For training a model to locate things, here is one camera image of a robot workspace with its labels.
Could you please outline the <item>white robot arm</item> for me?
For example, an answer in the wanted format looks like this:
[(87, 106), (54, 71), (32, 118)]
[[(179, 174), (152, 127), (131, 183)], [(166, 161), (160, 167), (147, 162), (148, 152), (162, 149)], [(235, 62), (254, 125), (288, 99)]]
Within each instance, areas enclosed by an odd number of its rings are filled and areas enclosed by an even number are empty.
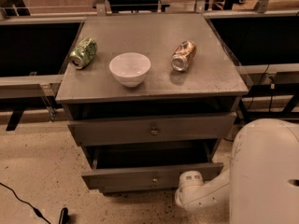
[(227, 202), (230, 224), (299, 224), (299, 125), (257, 119), (232, 146), (230, 167), (209, 182), (180, 175), (177, 206), (197, 212)]

